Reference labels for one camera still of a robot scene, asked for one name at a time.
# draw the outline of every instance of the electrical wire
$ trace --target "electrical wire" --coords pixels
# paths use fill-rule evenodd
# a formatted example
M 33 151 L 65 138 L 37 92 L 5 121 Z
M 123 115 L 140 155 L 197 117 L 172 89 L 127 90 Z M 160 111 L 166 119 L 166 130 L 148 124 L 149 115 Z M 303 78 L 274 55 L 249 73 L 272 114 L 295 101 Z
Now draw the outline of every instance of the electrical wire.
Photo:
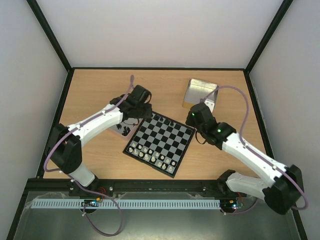
M 242 198 L 242 196 L 241 196 L 241 194 L 239 192 L 237 192 L 237 194 L 239 195 L 239 198 L 240 198 L 240 200 L 241 200 L 241 202 L 242 202 L 242 204 L 244 206 L 245 205 L 244 199 Z
M 88 217 L 87 213 L 86 213 L 86 208 L 87 206 L 90 204 L 90 203 L 87 203 L 86 205 L 84 205 L 83 207 L 83 214 L 82 216 L 84 216 L 90 223 L 91 227 L 98 233 L 98 234 L 101 234 L 102 236 L 105 236 L 105 237 L 113 237 L 113 236 L 116 236 L 118 235 L 121 231 L 122 231 L 122 228 L 124 226 L 124 223 L 125 223 L 125 217 L 124 217 L 124 214 L 122 212 L 122 209 L 120 208 L 119 204 L 110 196 L 106 195 L 106 194 L 103 194 L 101 192 L 96 192 L 96 191 L 91 191 L 91 190 L 88 190 L 88 189 L 85 189 L 77 180 L 75 180 L 74 178 L 72 178 L 70 175 L 68 175 L 71 179 L 74 180 L 75 184 L 77 184 L 77 186 L 82 190 L 82 191 L 85 191 L 87 193 L 90 193 L 90 194 L 97 194 L 97 195 L 100 195 L 106 199 L 109 199 L 111 200 L 114 205 L 118 208 L 119 210 L 119 214 L 120 214 L 120 217 L 121 217 L 121 220 L 120 220 L 120 226 L 118 228 L 118 230 L 115 232 L 115 233 L 105 233 L 101 230 L 99 230 L 95 225 L 94 223 L 91 221 L 91 219 Z
M 197 130 L 195 130 L 195 139 L 201 145 L 203 145 L 203 144 L 205 144 L 207 142 L 207 140 L 204 140 L 204 142 L 199 142 L 199 140 L 198 140 L 198 131 Z
M 146 104 L 150 103 L 151 98 L 152 98 L 152 93 L 150 92 L 150 98 L 149 98 L 149 101 L 146 102 Z
M 123 121 L 123 123 L 126 124 L 126 125 L 130 125 L 130 126 L 137 126 L 140 123 L 140 119 L 139 118 L 136 118 L 136 119 L 138 121 L 137 123 L 130 124 L 130 123 L 126 123 L 125 121 Z
M 134 86 L 134 80 L 135 80 L 135 76 L 134 75 L 131 75 L 130 77 L 130 86 L 128 88 L 128 90 L 126 91 L 126 93 L 124 94 L 124 96 L 120 99 L 119 102 L 116 103 L 116 105 L 114 105 L 113 107 L 111 107 L 110 109 L 106 110 L 104 114 L 106 113 L 109 113 L 111 111 L 113 111 L 114 109 L 116 109 L 128 96 L 131 88 L 133 88 Z M 82 128 L 84 125 L 86 125 L 87 123 L 91 122 L 92 120 L 102 116 L 103 113 L 100 112 L 96 115 L 93 115 L 92 117 L 88 118 L 86 121 L 82 122 L 80 124 L 80 127 Z M 75 127 L 74 129 L 70 130 L 66 135 L 64 135 L 55 145 L 54 147 L 51 149 L 51 151 L 49 152 L 49 154 L 47 155 L 45 161 L 44 161 L 44 164 L 43 164 L 43 169 L 45 172 L 54 172 L 54 171 L 59 171 L 60 169 L 59 168 L 54 168 L 54 169 L 47 169 L 47 165 L 48 165 L 48 162 L 50 160 L 50 158 L 52 157 L 52 154 L 57 150 L 57 148 L 59 147 L 59 145 L 64 142 L 66 140 L 67 137 L 69 137 L 72 133 L 74 133 L 76 130 L 78 130 L 77 127 Z
M 127 89 L 126 93 L 124 94 L 124 96 L 120 99 L 119 102 L 117 102 L 113 107 L 111 107 L 110 109 L 106 110 L 104 114 L 108 113 L 108 112 L 111 112 L 113 111 L 114 109 L 116 109 L 128 96 L 128 94 L 130 93 L 130 90 L 131 88 L 133 89 L 134 88 L 134 80 L 135 80 L 135 76 L 134 75 L 131 75 L 130 76 L 130 86 L 129 88 Z M 87 119 L 86 121 L 80 123 L 80 128 L 82 128 L 84 125 L 86 125 L 87 123 L 91 122 L 92 120 L 102 116 L 103 113 L 100 112 L 96 115 L 93 115 L 92 117 L 90 117 L 89 119 Z M 48 162 L 50 160 L 50 158 L 52 157 L 53 153 L 57 150 L 57 148 L 59 147 L 59 145 L 64 142 L 67 137 L 69 137 L 72 133 L 74 133 L 76 130 L 78 130 L 77 127 L 75 127 L 74 129 L 70 130 L 67 134 L 65 134 L 55 145 L 54 147 L 50 150 L 49 154 L 47 155 L 45 161 L 44 161 L 44 164 L 43 164 L 43 169 L 45 172 L 54 172 L 54 171 L 60 171 L 59 168 L 54 168 L 54 169 L 48 169 L 47 168 L 47 165 L 48 165 Z M 123 225 L 124 225 L 124 215 L 123 215 L 123 212 L 120 208 L 120 206 L 118 205 L 118 203 L 112 198 L 112 197 L 109 197 L 108 195 L 104 194 L 104 193 L 101 193 L 101 192 L 97 192 L 97 191 L 91 191 L 91 190 L 88 190 L 88 189 L 85 189 L 77 180 L 75 180 L 73 177 L 71 177 L 69 174 L 67 174 L 69 176 L 69 178 L 71 178 L 72 180 L 74 180 L 74 182 L 78 185 L 78 187 L 87 192 L 87 193 L 91 193 L 91 194 L 96 194 L 96 195 L 99 195 L 99 196 L 102 196 L 104 198 L 107 198 L 107 199 L 110 199 L 114 204 L 115 206 L 118 208 L 119 210 L 119 214 L 120 214 L 120 217 L 121 217 L 121 222 L 120 222 L 120 226 L 118 228 L 118 230 L 115 232 L 115 233 L 105 233 L 105 232 L 102 232 L 100 231 L 93 223 L 92 221 L 90 220 L 90 218 L 87 216 L 86 214 L 86 207 L 87 205 L 84 206 L 83 208 L 83 216 L 85 216 L 87 218 L 87 220 L 89 221 L 90 225 L 92 226 L 92 228 L 99 234 L 105 236 L 105 237 L 112 237 L 112 236 L 116 236 L 118 235 L 122 228 L 123 228 Z
M 224 215 L 239 215 L 239 214 L 246 214 L 248 212 L 250 212 L 252 209 L 255 208 L 255 206 L 257 206 L 258 204 L 258 198 L 255 199 L 255 202 L 254 204 L 249 207 L 247 210 L 244 210 L 244 211 L 239 211 L 239 212 L 225 212 L 222 208 L 220 208 L 221 212 L 224 214 Z
M 243 147 L 245 147 L 246 149 L 248 149 L 252 154 L 256 155 L 258 158 L 260 158 L 262 161 L 264 161 L 266 164 L 268 164 L 271 167 L 274 167 L 274 165 L 269 162 L 265 157 L 263 157 L 262 155 L 260 155 L 259 153 L 257 153 L 255 150 L 253 150 L 251 147 L 247 146 L 244 139 L 243 139 L 243 131 L 244 131 L 244 127 L 245 124 L 247 122 L 248 116 L 249 116 L 249 102 L 248 102 L 248 98 L 247 96 L 244 94 L 243 91 L 241 91 L 239 88 L 235 87 L 235 86 L 229 86 L 229 85 L 224 85 L 224 86 L 219 86 L 217 87 L 215 90 L 211 91 L 207 96 L 205 96 L 205 98 L 203 99 L 203 102 L 214 92 L 218 91 L 219 89 L 233 89 L 238 91 L 244 98 L 245 100 L 245 104 L 246 104 L 246 112 L 245 112 L 245 116 L 243 119 L 243 122 L 241 124 L 240 127 L 240 131 L 239 131 L 239 140 L 240 142 L 243 144 Z M 304 193 L 304 191 L 301 189 L 301 187 L 288 175 L 286 174 L 284 171 L 282 171 L 280 168 L 278 168 L 277 166 L 274 167 L 275 170 L 277 170 L 278 172 L 280 172 L 283 176 L 285 176 L 294 186 L 295 188 L 299 191 L 299 193 L 301 194 L 301 196 L 304 199 L 304 206 L 303 207 L 296 207 L 296 206 L 292 206 L 291 208 L 294 210 L 305 210 L 308 208 L 309 206 L 309 200 L 307 195 Z

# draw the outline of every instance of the wooden table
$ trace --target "wooden table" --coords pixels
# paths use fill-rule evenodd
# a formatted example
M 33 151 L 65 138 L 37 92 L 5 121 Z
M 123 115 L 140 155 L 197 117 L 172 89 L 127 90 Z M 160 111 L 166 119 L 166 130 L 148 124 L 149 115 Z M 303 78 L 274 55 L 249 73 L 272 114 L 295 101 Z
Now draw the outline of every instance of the wooden table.
M 135 85 L 142 85 L 152 93 L 152 109 L 181 123 L 185 123 L 188 109 L 182 107 L 189 79 L 195 78 L 219 86 L 235 86 L 247 95 L 250 114 L 244 129 L 244 137 L 261 151 L 264 146 L 256 116 L 242 71 L 215 70 L 105 70 L 76 69 L 71 81 L 60 122 L 65 126 L 81 121 L 105 107 L 111 99 L 124 94 L 130 75 L 135 75 Z M 218 92 L 214 116 L 240 129 L 246 104 L 243 97 L 232 89 Z M 127 140 L 109 130 L 93 138 L 82 149 L 85 165 L 100 179 L 172 179 L 122 153 Z M 55 167 L 50 162 L 48 168 Z M 215 146 L 200 145 L 192 139 L 175 180 L 217 179 L 224 171 L 233 169 L 241 174 L 255 173 L 233 156 Z M 45 173 L 44 178 L 66 178 L 58 172 Z

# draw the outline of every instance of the black metal frame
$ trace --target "black metal frame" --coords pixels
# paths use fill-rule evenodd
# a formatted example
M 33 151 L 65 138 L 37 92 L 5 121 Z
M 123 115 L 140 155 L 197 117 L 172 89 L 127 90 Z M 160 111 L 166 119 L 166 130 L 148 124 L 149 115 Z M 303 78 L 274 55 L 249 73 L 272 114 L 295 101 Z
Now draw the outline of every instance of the black metal frame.
M 257 119 L 257 123 L 259 126 L 259 130 L 261 133 L 262 141 L 265 147 L 266 154 L 270 157 L 274 157 L 272 148 L 268 139 L 266 127 L 260 112 L 260 108 L 258 105 L 258 101 L 256 98 L 256 94 L 254 92 L 254 88 L 252 85 L 252 81 L 250 79 L 250 72 L 253 69 L 254 65 L 258 61 L 260 55 L 263 50 L 267 46 L 269 40 L 271 39 L 273 33 L 277 29 L 280 24 L 282 18 L 286 14 L 293 0 L 284 0 L 278 9 L 276 15 L 274 16 L 271 24 L 269 25 L 266 33 L 264 34 L 261 42 L 259 43 L 257 49 L 255 50 L 249 64 L 245 69 L 243 68 L 183 68 L 183 67 L 71 67 L 69 64 L 60 44 L 58 43 L 53 31 L 51 30 L 43 12 L 41 11 L 36 0 L 26 0 L 30 5 L 34 15 L 38 19 L 42 29 L 50 40 L 53 48 L 55 49 L 57 55 L 59 56 L 61 62 L 63 63 L 65 69 L 68 74 L 65 80 L 65 84 L 63 87 L 63 91 L 58 103 L 58 107 L 56 109 L 54 119 L 52 122 L 51 130 L 55 124 L 58 124 L 61 118 L 61 114 L 65 105 L 65 101 L 68 95 L 69 87 L 73 78 L 74 71 L 76 69 L 104 69 L 104 70 L 200 70 L 200 71 L 243 71 L 246 84 L 249 90 L 249 95 L 252 101 L 254 113 Z M 7 236 L 7 240 L 11 240 L 14 238 L 16 229 L 18 227 L 18 223 L 20 220 L 21 213 L 23 211 L 25 202 L 27 200 L 28 192 L 36 191 L 36 192 L 48 192 L 48 191 L 57 191 L 57 192 L 68 192 L 70 190 L 70 181 L 67 179 L 43 179 L 44 171 L 43 164 L 45 161 L 45 154 L 43 153 L 42 159 L 40 161 L 39 169 L 37 171 L 36 178 L 28 179 L 25 189 L 23 191 L 21 200 L 19 205 L 17 206 L 17 211 L 15 213 L 14 219 L 12 221 L 12 225 Z M 215 196 L 218 199 L 223 199 L 224 197 L 219 195 L 219 191 L 206 191 L 209 189 L 209 186 L 215 185 L 216 180 L 112 180 L 112 179 L 102 179 L 101 180 L 106 186 L 111 185 L 113 188 L 113 192 L 128 192 L 128 191 L 141 191 L 146 188 L 146 183 L 148 189 L 150 188 L 150 184 L 154 186 L 154 189 L 171 189 L 172 191 L 183 191 L 189 193 L 198 193 L 205 196 Z M 293 216 L 296 222 L 296 226 L 298 232 L 300 234 L 300 238 L 302 240 L 307 240 L 307 235 L 305 229 L 303 227 L 299 212 L 294 210 Z

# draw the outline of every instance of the robotic arm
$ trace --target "robotic arm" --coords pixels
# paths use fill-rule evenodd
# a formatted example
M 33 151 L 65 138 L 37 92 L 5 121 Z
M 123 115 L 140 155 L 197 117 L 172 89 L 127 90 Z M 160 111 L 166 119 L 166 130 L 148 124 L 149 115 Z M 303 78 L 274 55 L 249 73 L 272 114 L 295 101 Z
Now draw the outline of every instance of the robotic arm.
M 119 124 L 128 118 L 147 119 L 152 117 L 152 106 L 146 100 L 151 93 L 140 85 L 135 86 L 127 98 L 118 107 L 115 105 L 124 95 L 114 98 L 106 107 L 83 121 L 65 127 L 58 124 L 52 130 L 47 147 L 48 154 L 55 144 L 69 130 L 73 133 L 58 146 L 51 160 L 61 171 L 77 180 L 82 186 L 95 190 L 98 178 L 82 162 L 82 147 L 104 130 Z
M 237 131 L 225 122 L 217 122 L 205 103 L 198 103 L 190 109 L 185 124 L 196 128 L 206 142 L 233 155 L 260 177 L 243 176 L 228 170 L 218 179 L 219 188 L 224 194 L 232 191 L 252 195 L 264 200 L 271 209 L 282 215 L 301 196 L 296 187 L 277 170 L 287 173 L 303 190 L 302 173 L 298 167 L 287 167 L 277 162 L 247 141 L 243 145 Z M 271 166 L 249 151 L 248 147 L 263 156 Z

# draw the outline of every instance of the red wire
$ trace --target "red wire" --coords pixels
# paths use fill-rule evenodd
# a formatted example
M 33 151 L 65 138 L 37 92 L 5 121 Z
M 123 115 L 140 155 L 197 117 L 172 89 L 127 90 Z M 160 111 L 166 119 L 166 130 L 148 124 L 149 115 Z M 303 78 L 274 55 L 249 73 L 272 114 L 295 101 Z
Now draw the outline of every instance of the red wire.
M 241 202 L 243 204 L 243 206 L 245 205 L 244 199 L 242 198 L 241 194 L 239 192 L 237 192 L 237 194 L 239 195 L 239 198 L 241 199 Z
M 98 187 L 97 190 L 100 190 L 103 194 L 107 193 L 106 189 L 104 187 L 102 187 L 102 186 Z

